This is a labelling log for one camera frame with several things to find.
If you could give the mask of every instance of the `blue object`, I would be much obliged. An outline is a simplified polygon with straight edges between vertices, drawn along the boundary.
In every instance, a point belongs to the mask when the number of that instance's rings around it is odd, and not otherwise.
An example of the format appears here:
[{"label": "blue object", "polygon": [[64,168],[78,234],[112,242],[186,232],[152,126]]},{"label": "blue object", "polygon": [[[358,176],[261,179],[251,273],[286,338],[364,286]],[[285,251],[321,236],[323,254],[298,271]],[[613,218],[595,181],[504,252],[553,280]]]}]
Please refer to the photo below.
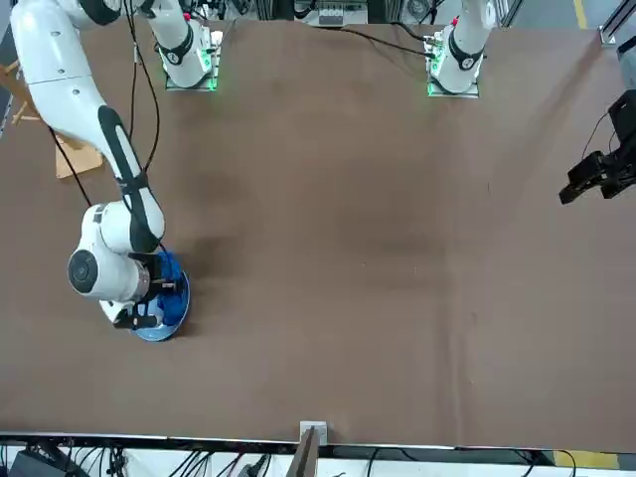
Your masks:
[{"label": "blue object", "polygon": [[165,280],[183,280],[181,293],[172,290],[166,294],[159,294],[148,303],[148,313],[160,316],[162,324],[154,328],[133,330],[132,333],[145,341],[165,341],[174,335],[185,321],[190,307],[190,281],[183,271],[174,253],[160,252],[161,277]]}]

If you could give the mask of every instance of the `table surface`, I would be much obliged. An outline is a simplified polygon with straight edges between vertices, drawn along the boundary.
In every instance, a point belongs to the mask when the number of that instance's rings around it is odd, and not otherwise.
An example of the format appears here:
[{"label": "table surface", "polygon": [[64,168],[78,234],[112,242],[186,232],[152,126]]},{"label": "table surface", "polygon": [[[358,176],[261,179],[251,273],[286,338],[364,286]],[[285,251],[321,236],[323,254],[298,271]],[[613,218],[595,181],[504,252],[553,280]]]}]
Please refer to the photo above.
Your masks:
[{"label": "table surface", "polygon": [[[0,428],[291,440],[314,419],[332,442],[636,450],[636,193],[557,196],[623,90],[596,32],[493,32],[477,100],[426,97],[419,57],[284,22],[235,24],[216,93],[166,93],[139,37],[187,325],[144,343],[74,294],[81,195],[42,126],[8,128]],[[84,45],[127,122],[124,22]],[[136,106],[145,160],[141,72]],[[118,198],[106,168],[82,180]]]}]

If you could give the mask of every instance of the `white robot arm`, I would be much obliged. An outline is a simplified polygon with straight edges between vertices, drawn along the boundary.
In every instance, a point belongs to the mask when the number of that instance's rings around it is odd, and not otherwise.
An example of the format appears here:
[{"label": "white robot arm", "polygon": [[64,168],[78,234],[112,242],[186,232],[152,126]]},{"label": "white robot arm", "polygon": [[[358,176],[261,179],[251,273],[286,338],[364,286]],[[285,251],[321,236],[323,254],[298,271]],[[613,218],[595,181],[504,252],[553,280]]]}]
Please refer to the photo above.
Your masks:
[{"label": "white robot arm", "polygon": [[484,46],[497,23],[493,0],[462,0],[456,25],[441,32],[443,52],[430,71],[435,82],[447,92],[466,92],[476,81],[484,57]]},{"label": "white robot arm", "polygon": [[[177,0],[144,0],[136,8],[148,18],[176,84],[194,85],[210,71],[201,61],[203,36],[209,31],[186,22]],[[174,317],[167,317],[161,305],[183,298],[182,273],[176,262],[168,263],[166,272],[165,263],[150,255],[164,235],[164,217],[119,115],[94,84],[77,30],[106,25],[118,16],[119,6],[111,8],[103,0],[21,0],[12,10],[11,26],[38,112],[53,129],[100,151],[122,194],[121,201],[85,212],[79,245],[69,261],[73,288],[99,300],[115,326],[163,329],[174,325]],[[181,296],[150,303],[162,293]]]}]

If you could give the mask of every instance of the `yellow tape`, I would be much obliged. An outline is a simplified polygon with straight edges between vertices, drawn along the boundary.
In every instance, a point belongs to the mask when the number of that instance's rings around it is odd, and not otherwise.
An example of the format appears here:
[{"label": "yellow tape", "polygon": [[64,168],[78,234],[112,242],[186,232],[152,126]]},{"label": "yellow tape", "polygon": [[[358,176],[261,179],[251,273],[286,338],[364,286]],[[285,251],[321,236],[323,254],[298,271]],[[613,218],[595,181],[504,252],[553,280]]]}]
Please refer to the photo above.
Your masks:
[{"label": "yellow tape", "polygon": [[[581,450],[571,450],[569,453],[576,459],[576,467],[618,469],[618,456],[616,454],[599,454]],[[555,464],[559,467],[571,467],[572,459],[564,452],[555,451]]]},{"label": "yellow tape", "polygon": [[574,11],[576,12],[576,21],[578,22],[578,28],[587,28],[587,18],[585,17],[585,9],[583,8],[583,0],[573,0]]}]

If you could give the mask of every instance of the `cable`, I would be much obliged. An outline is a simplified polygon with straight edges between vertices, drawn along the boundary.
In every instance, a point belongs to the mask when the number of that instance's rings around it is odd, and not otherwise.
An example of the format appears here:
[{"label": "cable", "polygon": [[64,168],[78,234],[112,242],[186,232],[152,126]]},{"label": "cable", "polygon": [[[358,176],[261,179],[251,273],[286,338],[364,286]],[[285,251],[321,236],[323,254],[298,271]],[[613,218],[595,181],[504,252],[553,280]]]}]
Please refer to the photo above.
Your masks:
[{"label": "cable", "polygon": [[431,25],[434,25],[435,24],[435,20],[437,19],[437,7],[438,6],[439,6],[439,4],[437,3],[437,0],[433,0],[433,4],[430,7],[430,24]]},{"label": "cable", "polygon": [[232,471],[235,470],[235,467],[237,466],[241,458],[242,454],[239,454],[235,460],[226,465],[223,470],[217,474],[217,477],[221,477],[228,469],[230,469],[230,472],[228,472],[228,477],[230,477],[232,475]]},{"label": "cable", "polygon": [[399,452],[402,453],[402,455],[404,457],[406,457],[408,460],[412,460],[413,462],[419,462],[419,459],[416,459],[415,457],[413,457],[412,455],[410,455],[408,452],[406,452],[404,449],[398,449]]},{"label": "cable", "polygon": [[[103,453],[106,451],[105,447],[101,448],[101,452],[99,455],[103,455]],[[99,458],[99,455],[97,455],[93,460],[92,460],[92,464],[90,464],[90,467],[88,467],[88,471],[86,472],[88,475],[90,475],[90,471],[92,470],[92,467],[95,465],[95,463],[97,462],[97,459]]]},{"label": "cable", "polygon": [[206,465],[203,466],[203,477],[208,475],[208,462],[210,462],[210,459],[206,459]]},{"label": "cable", "polygon": [[426,58],[431,58],[431,59],[435,58],[435,55],[432,54],[432,53],[425,53],[425,52],[420,52],[418,50],[412,50],[411,48],[402,47],[400,45],[396,45],[395,43],[391,43],[391,42],[388,42],[386,40],[382,40],[380,38],[372,37],[371,35],[367,35],[366,33],[358,32],[356,30],[350,30],[348,28],[341,28],[338,31],[339,32],[351,33],[353,35],[358,35],[359,37],[366,38],[367,40],[370,40],[372,42],[381,43],[382,45],[387,45],[388,47],[397,48],[398,50],[402,50],[403,52],[413,53],[414,55],[419,55],[421,57],[426,57]]},{"label": "cable", "polygon": [[521,453],[520,450],[515,450],[513,449],[513,452],[515,454],[517,454],[519,457],[521,457],[527,464],[532,464],[533,463],[533,459],[528,458],[527,456],[525,456],[524,454]]},{"label": "cable", "polygon": [[78,467],[81,468],[83,464],[86,462],[86,460],[90,457],[90,455],[93,454],[96,450],[97,450],[97,447],[94,447],[89,452],[87,452],[86,455],[79,462]]},{"label": "cable", "polygon": [[412,38],[415,38],[418,41],[423,42],[425,39],[423,36],[418,35],[416,32],[414,32],[411,28],[409,28],[406,24],[404,24],[403,22],[389,22],[390,25],[396,25],[397,27],[402,28],[405,32],[408,33],[408,35]]},{"label": "cable", "polygon": [[208,462],[208,460],[210,460],[210,457],[212,457],[212,454],[214,454],[214,452],[208,452],[206,455],[204,455],[204,456],[203,456],[203,457],[199,460],[199,462],[197,462],[197,463],[196,463],[196,464],[192,467],[192,469],[190,469],[190,470],[188,471],[188,473],[186,473],[186,471],[184,470],[184,471],[183,471],[183,473],[182,473],[181,475],[182,475],[183,477],[190,477],[191,475],[192,475],[193,477],[196,477],[196,476],[197,476],[197,474],[199,473],[199,471],[203,468],[203,465],[204,465],[205,463],[207,463],[207,462]]},{"label": "cable", "polygon": [[609,114],[609,111],[603,114],[602,116],[600,116],[600,118],[596,122],[596,125],[594,126],[594,130],[590,134],[589,139],[587,139],[587,143],[585,143],[585,147],[583,148],[583,153],[580,155],[581,161],[585,158],[585,152],[587,152],[587,146],[589,146],[589,143],[592,141],[592,137],[594,137],[594,133],[596,132],[596,129],[598,129],[598,125],[600,124],[600,121],[602,121],[607,114]]},{"label": "cable", "polygon": [[380,448],[374,450],[374,453],[371,454],[371,459],[369,459],[369,467],[367,467],[367,477],[371,477],[371,469],[374,466],[374,460],[376,460],[376,456],[380,452]]},{"label": "cable", "polygon": [[123,455],[123,448],[110,447],[110,455],[108,456],[108,468],[106,474],[115,475],[116,477],[124,477],[123,468],[126,465],[126,458]]},{"label": "cable", "polygon": [[569,455],[569,458],[572,459],[572,475],[571,477],[576,477],[576,460],[574,460],[574,456],[569,453],[567,450],[556,450],[555,452],[562,452],[563,454]]},{"label": "cable", "polygon": [[607,150],[609,151],[609,154],[612,153],[612,139],[614,138],[615,135],[616,135],[616,131],[612,132],[612,135],[609,136],[609,142],[607,143]]},{"label": "cable", "polygon": [[101,451],[101,454],[99,454],[99,473],[97,474],[99,477],[101,477],[101,464],[103,463],[103,454],[106,453],[106,448],[104,447],[103,450]]},{"label": "cable", "polygon": [[144,75],[146,76],[146,80],[148,81],[148,87],[150,88],[150,93],[152,94],[152,100],[155,104],[155,116],[156,116],[156,127],[155,127],[155,138],[152,143],[152,149],[150,150],[150,154],[148,155],[148,160],[146,161],[146,165],[143,167],[144,172],[148,172],[150,168],[150,164],[152,164],[152,160],[155,156],[155,151],[157,150],[157,145],[159,144],[159,132],[161,129],[161,113],[159,112],[159,101],[157,100],[157,93],[155,92],[155,88],[152,85],[152,79],[150,78],[150,74],[148,74],[148,69],[146,68],[146,63],[143,61],[143,55],[141,55],[141,51],[137,45],[137,34],[135,31],[134,23],[130,18],[132,14],[132,0],[130,1],[130,9],[128,8],[128,3],[126,0],[123,1],[124,10],[126,11],[126,18],[128,20],[128,30],[130,31],[130,36],[132,37],[132,41],[134,47],[137,51],[137,56],[139,57],[139,63],[141,64],[141,68],[143,69]]},{"label": "cable", "polygon": [[190,455],[188,455],[188,457],[186,457],[186,458],[185,458],[185,459],[181,462],[181,464],[179,464],[179,466],[178,466],[175,470],[173,470],[173,471],[170,473],[170,475],[169,475],[168,477],[174,477],[175,475],[177,475],[177,472],[179,472],[179,471],[181,470],[181,468],[182,468],[184,465],[186,465],[186,462],[189,462],[189,461],[190,461],[190,459],[192,459],[192,458],[196,458],[196,454],[197,454],[197,452],[196,452],[196,451],[192,451],[192,452],[190,452]]},{"label": "cable", "polygon": [[76,182],[78,183],[78,187],[79,187],[79,190],[81,191],[81,194],[83,195],[83,199],[86,201],[88,206],[91,207],[92,206],[92,202],[88,198],[88,194],[86,193],[86,190],[85,190],[85,188],[83,187],[83,184],[80,181],[80,177],[78,176],[78,173],[76,172],[76,168],[73,167],[73,164],[71,163],[71,160],[69,159],[69,156],[67,156],[67,151],[65,151],[64,148],[62,147],[62,144],[60,144],[60,141],[58,140],[58,136],[56,136],[56,133],[55,133],[55,131],[53,130],[53,128],[51,126],[49,126],[49,132],[53,136],[53,140],[56,141],[56,146],[58,146],[58,149],[60,150],[60,152],[64,156],[64,160],[67,161],[67,165],[69,166],[69,169],[71,169],[71,172],[73,173],[73,177],[75,178]]},{"label": "cable", "polygon": [[186,465],[184,467],[183,471],[180,474],[180,477],[184,477],[185,475],[190,475],[189,472],[192,470],[192,469],[190,469],[190,466],[192,464],[195,464],[195,461],[201,455],[201,452],[202,452],[201,450],[194,451],[194,455],[192,457],[192,460],[190,462],[188,462],[188,465]]},{"label": "cable", "polygon": [[[132,26],[134,29],[135,19],[132,17]],[[137,88],[137,55],[138,55],[138,47],[137,45],[133,46],[133,63],[132,63],[132,86],[130,87],[130,130],[128,131],[128,135],[130,136],[130,140],[132,140],[132,134],[135,128],[135,90]]]},{"label": "cable", "polygon": [[526,473],[522,477],[528,477],[530,475],[530,473],[533,471],[534,468],[535,468],[535,462],[530,464],[530,467],[528,467],[528,470],[526,471]]},{"label": "cable", "polygon": [[267,463],[265,464],[265,470],[262,471],[262,477],[267,475],[267,471],[269,470],[269,463],[271,462],[271,454],[269,454],[269,458],[267,459]]},{"label": "cable", "polygon": [[69,471],[69,464],[71,463],[71,456],[73,455],[73,446],[70,445],[69,446],[69,456],[67,457],[67,463],[64,466],[64,473],[66,475],[66,473]]}]

